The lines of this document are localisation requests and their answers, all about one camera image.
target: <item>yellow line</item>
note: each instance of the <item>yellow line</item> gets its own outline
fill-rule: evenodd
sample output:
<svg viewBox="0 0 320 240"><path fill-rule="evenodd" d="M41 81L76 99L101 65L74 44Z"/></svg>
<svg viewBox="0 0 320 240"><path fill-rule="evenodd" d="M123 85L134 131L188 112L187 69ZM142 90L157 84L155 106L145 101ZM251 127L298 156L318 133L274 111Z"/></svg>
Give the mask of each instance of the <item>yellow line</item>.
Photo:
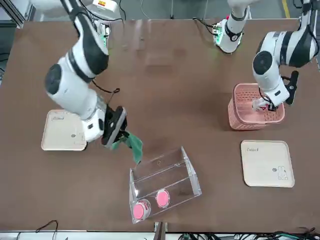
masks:
<svg viewBox="0 0 320 240"><path fill-rule="evenodd" d="M282 0L282 5L283 5L283 10L284 10L284 13L285 13L285 17L287 19L290 18L290 13L289 13L289 8L288 8L288 4L287 4L287 0Z"/></svg>

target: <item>pink lid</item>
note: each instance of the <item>pink lid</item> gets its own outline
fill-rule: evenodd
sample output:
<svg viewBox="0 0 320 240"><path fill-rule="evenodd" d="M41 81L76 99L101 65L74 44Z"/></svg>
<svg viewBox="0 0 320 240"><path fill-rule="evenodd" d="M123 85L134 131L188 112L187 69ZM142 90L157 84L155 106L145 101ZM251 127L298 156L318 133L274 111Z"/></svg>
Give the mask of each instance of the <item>pink lid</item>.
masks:
<svg viewBox="0 0 320 240"><path fill-rule="evenodd" d="M133 216L135 219L142 219L144 217L145 214L145 210L144 207L141 206L141 204L137 203L136 205L134 205L133 207Z"/></svg>
<svg viewBox="0 0 320 240"><path fill-rule="evenodd" d="M156 202L159 207L166 207L169 204L169 193L166 190L160 190L156 195Z"/></svg>

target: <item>clear plastic box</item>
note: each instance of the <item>clear plastic box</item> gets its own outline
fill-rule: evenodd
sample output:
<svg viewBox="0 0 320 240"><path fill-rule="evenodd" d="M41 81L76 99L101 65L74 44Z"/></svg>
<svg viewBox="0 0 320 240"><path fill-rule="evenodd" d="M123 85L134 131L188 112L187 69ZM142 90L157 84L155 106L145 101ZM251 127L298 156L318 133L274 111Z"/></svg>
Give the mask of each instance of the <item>clear plastic box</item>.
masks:
<svg viewBox="0 0 320 240"><path fill-rule="evenodd" d="M202 194L183 147L131 168L129 191L134 224Z"/></svg>

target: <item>gray floor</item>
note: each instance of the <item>gray floor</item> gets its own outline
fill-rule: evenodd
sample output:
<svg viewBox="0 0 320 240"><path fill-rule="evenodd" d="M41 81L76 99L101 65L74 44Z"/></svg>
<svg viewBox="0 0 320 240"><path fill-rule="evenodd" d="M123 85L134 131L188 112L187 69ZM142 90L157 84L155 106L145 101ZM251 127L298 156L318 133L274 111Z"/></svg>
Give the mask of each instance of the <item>gray floor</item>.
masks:
<svg viewBox="0 0 320 240"><path fill-rule="evenodd" d="M147 19L141 11L142 0L122 0L121 6L126 12L127 20ZM150 19L169 19L171 17L172 0L143 0L143 11ZM250 7L252 18L273 19L284 18L282 0L265 0L254 3ZM175 19L225 18L230 13L227 0L173 0L173 17ZM35 21L68 21L68 16L41 18L36 12Z"/></svg>
<svg viewBox="0 0 320 240"><path fill-rule="evenodd" d="M126 11L127 20L147 19L141 11L141 1L122 0L121 6ZM291 18L297 18L301 15L301 10L296 9L291 0L287 0L287 5ZM142 7L150 19L169 19L171 17L172 0L143 0ZM253 19L285 18L282 0L261 0L250 6L250 12ZM229 13L230 8L227 0L173 0L173 17L175 19L191 19L193 17L206 19L225 18ZM69 21L69 17L67 15L56 18L43 17L39 11L35 11L33 20ZM14 32L15 28L0 27L0 53L10 52ZM0 68L4 70L7 62L1 60L5 58L5 56L0 55Z"/></svg>

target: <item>pink mesh basket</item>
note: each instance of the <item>pink mesh basket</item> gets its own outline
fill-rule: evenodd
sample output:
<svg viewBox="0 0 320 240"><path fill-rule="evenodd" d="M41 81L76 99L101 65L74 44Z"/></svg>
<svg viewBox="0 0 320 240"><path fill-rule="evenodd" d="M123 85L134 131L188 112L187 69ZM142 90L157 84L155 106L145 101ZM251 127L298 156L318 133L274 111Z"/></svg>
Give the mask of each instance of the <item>pink mesh basket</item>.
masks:
<svg viewBox="0 0 320 240"><path fill-rule="evenodd" d="M228 105L229 123L234 130L258 130L269 124L281 123L285 118L285 106L276 111L254 111L252 102L260 98L257 83L239 83Z"/></svg>

